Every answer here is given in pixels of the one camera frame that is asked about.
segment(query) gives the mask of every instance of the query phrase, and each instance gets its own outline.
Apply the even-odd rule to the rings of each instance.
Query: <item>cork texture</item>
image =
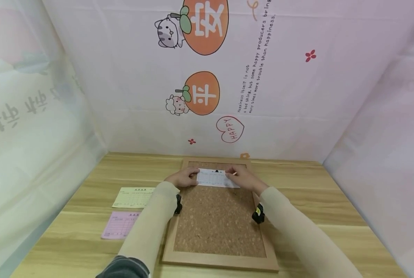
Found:
[[[228,164],[190,161],[189,166],[226,170]],[[265,258],[253,195],[240,188],[195,186],[181,190],[183,209],[174,251]]]

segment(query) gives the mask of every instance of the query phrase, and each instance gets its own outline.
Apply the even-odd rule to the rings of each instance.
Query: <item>pink paper slip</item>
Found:
[[[113,211],[103,231],[102,238],[124,239],[139,217],[140,212]]]

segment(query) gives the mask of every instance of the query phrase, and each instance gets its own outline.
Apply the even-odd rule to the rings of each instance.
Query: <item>orange pumpkin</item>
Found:
[[[219,82],[216,76],[209,71],[199,71],[191,75],[185,82],[189,86],[190,102],[188,108],[195,114],[208,115],[219,103]]]
[[[228,1],[185,0],[183,5],[189,8],[192,27],[190,34],[184,33],[187,44],[200,55],[215,53],[227,35]]]

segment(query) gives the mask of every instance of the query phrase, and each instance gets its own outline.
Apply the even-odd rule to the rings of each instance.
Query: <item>yellow paper slip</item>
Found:
[[[122,187],[113,208],[145,208],[154,187]]]

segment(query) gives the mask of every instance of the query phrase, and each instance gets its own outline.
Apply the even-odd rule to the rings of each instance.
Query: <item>red flower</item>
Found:
[[[315,59],[317,56],[315,55],[315,50],[310,51],[310,53],[306,53],[306,62],[310,61],[310,59]]]

